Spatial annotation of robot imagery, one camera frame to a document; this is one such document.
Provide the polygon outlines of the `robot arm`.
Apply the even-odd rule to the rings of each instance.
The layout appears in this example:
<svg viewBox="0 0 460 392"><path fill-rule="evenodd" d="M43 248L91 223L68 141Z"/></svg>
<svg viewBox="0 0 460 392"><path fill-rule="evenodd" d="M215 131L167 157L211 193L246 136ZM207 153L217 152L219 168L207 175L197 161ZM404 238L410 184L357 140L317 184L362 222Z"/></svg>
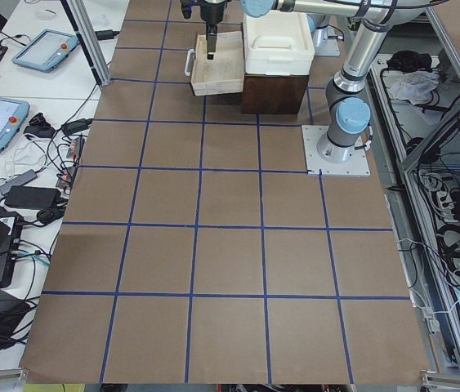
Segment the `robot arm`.
<svg viewBox="0 0 460 392"><path fill-rule="evenodd" d="M360 27L347 58L326 87L331 124L316 148L331 163L347 162L355 142L368 127L371 110L358 95L386 34L395 25L407 23L438 1L243 1L246 15L265 16L269 11L303 12L325 16L348 16Z"/></svg>
<svg viewBox="0 0 460 392"><path fill-rule="evenodd" d="M223 21L228 1L180 0L180 3L185 19L191 17L193 7L199 7L200 17L206 26L207 59L213 60L217 49L217 26ZM242 1L241 6L246 15L258 18L265 16L270 10L293 11L294 3L294 1ZM330 20L330 16L324 14L309 14L307 18L312 33L317 29L326 29Z"/></svg>

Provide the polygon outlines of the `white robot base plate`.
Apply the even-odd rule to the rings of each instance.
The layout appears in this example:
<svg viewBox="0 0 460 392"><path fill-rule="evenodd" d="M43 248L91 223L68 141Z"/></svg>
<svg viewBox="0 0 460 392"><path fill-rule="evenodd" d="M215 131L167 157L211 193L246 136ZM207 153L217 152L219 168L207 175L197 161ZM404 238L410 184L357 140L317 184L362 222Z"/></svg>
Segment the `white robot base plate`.
<svg viewBox="0 0 460 392"><path fill-rule="evenodd" d="M328 139L328 126L303 125L301 130L309 176L370 176L360 136L353 146L338 147Z"/></svg>

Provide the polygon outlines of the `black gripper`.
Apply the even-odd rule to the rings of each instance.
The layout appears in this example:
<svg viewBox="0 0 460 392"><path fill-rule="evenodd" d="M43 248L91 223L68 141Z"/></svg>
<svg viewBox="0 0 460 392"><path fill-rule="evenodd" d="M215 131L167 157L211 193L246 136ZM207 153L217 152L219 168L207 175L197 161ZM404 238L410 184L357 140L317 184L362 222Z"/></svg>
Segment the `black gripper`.
<svg viewBox="0 0 460 392"><path fill-rule="evenodd" d="M180 0L181 13L190 19L194 7L199 7L200 17L206 25L207 59L213 60L217 50L217 25L223 21L226 0Z"/></svg>

